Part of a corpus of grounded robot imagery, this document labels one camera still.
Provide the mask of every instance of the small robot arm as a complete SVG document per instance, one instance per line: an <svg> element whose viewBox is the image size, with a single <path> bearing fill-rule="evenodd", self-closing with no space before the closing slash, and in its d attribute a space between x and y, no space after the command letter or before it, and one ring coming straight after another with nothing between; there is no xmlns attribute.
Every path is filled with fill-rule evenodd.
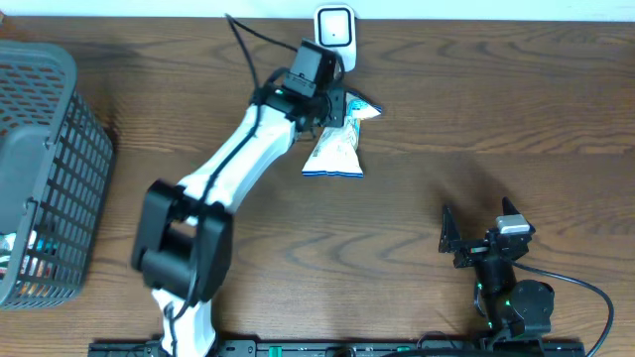
<svg viewBox="0 0 635 357"><path fill-rule="evenodd" d="M256 89L245 117L198 170L172 185L149 188L131 263L164 313L164 350L204 356L215 340L211 299L231 262L232 216L264 171L306 131L341 127L341 58L303 41L291 69L275 71ZM275 83L284 76L282 85ZM195 226L188 236L173 227Z"/></svg>

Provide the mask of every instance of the item in basket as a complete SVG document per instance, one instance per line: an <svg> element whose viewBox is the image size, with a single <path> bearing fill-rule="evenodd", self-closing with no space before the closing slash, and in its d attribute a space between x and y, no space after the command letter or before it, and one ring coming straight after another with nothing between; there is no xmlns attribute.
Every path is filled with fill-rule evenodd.
<svg viewBox="0 0 635 357"><path fill-rule="evenodd" d="M38 233L36 231L31 231L31 236L29 237L29 249L33 249L35 245L36 239L38 238ZM9 268L9 262L11 261L11 252L13 252L13 247L16 241L16 233L0 235L0 280L4 278L7 274L7 269ZM51 255L54 255L58 245L52 245L51 243L47 243L45 245L43 240L38 242L38 246L36 247L36 251L38 252L51 252ZM22 268L20 269L20 274L27 273L27 266L29 265L29 256L26 255L24 260L22 261ZM33 276L36 272L36 267L38 266L38 258L33 258L31 260L31 269L29 269L29 275ZM41 277L44 272L44 264L40 265L40 269L38 269L38 277Z"/></svg>

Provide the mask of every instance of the cable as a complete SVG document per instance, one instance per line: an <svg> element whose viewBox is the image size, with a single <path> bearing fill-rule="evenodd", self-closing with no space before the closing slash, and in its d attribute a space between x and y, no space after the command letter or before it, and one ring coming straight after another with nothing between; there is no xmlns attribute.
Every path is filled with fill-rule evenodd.
<svg viewBox="0 0 635 357"><path fill-rule="evenodd" d="M174 305L170 302L164 307L163 315L168 319L168 323L170 325L170 336L172 336L172 356L177 357L177 334L175 333L175 322L177 321L173 318L175 312Z"/></svg>
<svg viewBox="0 0 635 357"><path fill-rule="evenodd" d="M474 307L479 316L485 317L485 312L483 312L483 308L480 306L480 286L478 284L478 281L474 282Z"/></svg>
<svg viewBox="0 0 635 357"><path fill-rule="evenodd" d="M267 83L273 83L276 80L278 80L278 78L280 78L283 74L286 74L289 72L289 69L286 67L280 67L276 70L274 70L273 73L271 73L271 75L269 76L269 78L267 78Z"/></svg>
<svg viewBox="0 0 635 357"><path fill-rule="evenodd" d="M191 305L191 303L194 300L194 293L196 291L196 286L198 285L198 258L197 255L200 254L200 249L199 248L195 248L197 251L196 256L194 256L192 265L193 265L193 273L190 274L190 283L188 284L188 294L186 295L186 300L183 303L183 306L181 306L181 309L179 309L179 312L173 317L173 319L176 321L179 318L181 318L184 313L186 313L186 310L188 309L188 307Z"/></svg>
<svg viewBox="0 0 635 357"><path fill-rule="evenodd" d="M330 115L330 112L333 110L333 102L332 102L332 100L330 100L330 96L328 96L328 95L326 96L326 100L328 101L328 121L332 122L333 121L333 117L332 117L332 115Z"/></svg>
<svg viewBox="0 0 635 357"><path fill-rule="evenodd" d="M200 200L198 202L199 208L205 205L205 202L207 201L207 195L209 194L209 191L211 190L211 188L214 186L214 183L216 182L216 179L218 178L218 175L220 174L220 172L227 166L227 164L229 164L231 159L233 159L233 157L236 156L236 154L238 154L240 149L242 149L242 147L244 147L245 144L247 144L249 139L251 139L256 134L256 130L258 129L258 126L260 125L260 114L261 114L260 106L262 104L262 97L259 90L260 81L258 80L256 67L254 66L254 63L251 60L251 57L249 56L249 52L247 51L247 47L245 47L245 43L242 41L240 34L238 34L238 31L236 30L236 27L234 26L234 24L236 24L236 20L234 20L234 18L232 18L231 16L227 14L225 14L225 17L227 18L227 22L229 23L229 28L231 29L231 31L234 33L234 36L236 37L236 41L238 42L238 45L240 45L240 49L242 50L242 53L245 55L245 59L247 60L247 64L249 65L249 71L251 72L251 76L254 80L256 121L254 123L254 126L251 128L251 130L249 130L249 133L247 133L247 135L245 136L245 138L242 141L240 141L238 145L236 145L236 147L229 153L229 155L227 155L225 159L223 159L223 161L220 163L220 165L218 165L216 170L214 170L214 172L209 176L209 179L207 180L207 184L205 185L205 189L203 190L202 196L200 197Z"/></svg>
<svg viewBox="0 0 635 357"><path fill-rule="evenodd" d="M255 37L257 37L257 38L259 38L259 39L261 39L261 40L265 40L265 41L270 42L270 43L272 43L272 44L274 44L274 45L278 45L278 46L280 46L280 47L284 47L285 49L291 50L291 51L293 51L293 52L297 52L297 51L298 51L298 49L296 49L295 47L293 47L293 46L291 46L291 45L287 45L287 44L285 44L285 43L283 43L283 42L276 41L276 40L274 40L274 39L271 39L271 38L266 37L265 35L261 35L261 34L259 34L259 33L255 32L254 30L251 30L250 28L248 28L247 26L245 26L245 25L243 25L243 24L239 23L236 19L232 18L232 17L231 17L231 16L229 16L229 15L225 15L225 16L226 16L227 18L230 18L230 19L231 19L231 21L232 21L234 24L236 24L236 26L238 26L239 28L241 28L241 29L245 30L246 32L250 33L251 35L253 35L253 36L255 36Z"/></svg>
<svg viewBox="0 0 635 357"><path fill-rule="evenodd" d="M586 354L586 357L591 357L593 356L597 350L599 350L599 348L602 346L602 343L604 343L604 340L606 340L606 337L608 336L608 333L611 330L611 326L613 325L613 317L615 316L615 308L613 307L613 301L611 301L611 298L605 293L603 292L600 288L597 288L587 282L583 282L582 280L578 280L575 278L570 278L564 275L560 275L560 274L556 274L556 273L551 273L548 271L544 271L541 269L537 269L537 268L532 268L532 267L528 267L526 265L522 265L520 263L516 263L513 260L507 258L507 257L503 257L503 260L506 261L507 263L513 265L514 267L518 268L518 269L522 269L524 271L530 272L530 273L534 273L534 274L539 274L542 276L546 276L546 277L550 277L550 278L556 278L556 279L560 279L562 281L565 282L569 282L569 283L573 283L573 284L577 284L583 288L587 288L589 290L591 290L592 292L598 294L599 296L601 296L602 298L604 298L604 301L606 301L606 305L608 306L608 318L606 319L606 325L604 326L604 330L602 331L602 334L599 336L599 339L597 340L597 342L595 342L595 344L593 345L593 348L591 348L588 353Z"/></svg>
<svg viewBox="0 0 635 357"><path fill-rule="evenodd" d="M424 335L421 336L419 341L417 341L417 345L416 345L417 349L421 349L424 341L426 341L428 339L428 337L430 337L432 335L441 335L441 336L443 336L445 338L445 340L447 342L449 342L449 344L452 346L452 348L456 349L456 345L454 344L454 342L452 340L450 340L449 336L443 331L428 331L428 332L424 333Z"/></svg>
<svg viewBox="0 0 635 357"><path fill-rule="evenodd" d="M392 352L382 357L432 357L432 356L468 356L468 357L538 357L534 353L516 353L503 351L458 350L451 348L427 348L412 351Z"/></svg>

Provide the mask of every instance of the white snack bag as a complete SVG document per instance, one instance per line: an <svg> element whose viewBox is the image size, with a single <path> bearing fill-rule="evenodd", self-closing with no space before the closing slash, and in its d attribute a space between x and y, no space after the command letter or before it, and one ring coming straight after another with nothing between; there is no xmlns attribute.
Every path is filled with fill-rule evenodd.
<svg viewBox="0 0 635 357"><path fill-rule="evenodd" d="M363 119L381 114L374 106L353 92L346 92L346 116L341 128L325 128L307 163L302 169L306 177L339 176L363 178L357 159L359 124Z"/></svg>

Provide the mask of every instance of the wood grain surface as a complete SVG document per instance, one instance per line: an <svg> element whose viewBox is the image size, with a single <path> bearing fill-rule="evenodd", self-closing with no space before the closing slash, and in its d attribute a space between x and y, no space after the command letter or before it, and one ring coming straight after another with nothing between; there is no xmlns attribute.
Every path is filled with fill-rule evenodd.
<svg viewBox="0 0 635 357"><path fill-rule="evenodd" d="M311 21L247 22L275 39ZM418 338L486 328L474 274L437 252L441 207L482 237L509 195L537 227L522 263L613 298L601 356L635 352L635 25L358 21L346 82L384 108L362 124L364 179L303 178L314 142L264 173L236 216L233 265L214 302L222 332L265 339ZM118 134L118 161L82 295L0 312L3 356L81 356L101 339L162 333L128 262L142 199L205 162L252 89L220 19L8 18L2 38L59 44L78 90ZM245 35L260 78L293 54ZM540 277L517 273L519 279ZM556 290L553 338L589 349L606 319L594 293Z"/></svg>

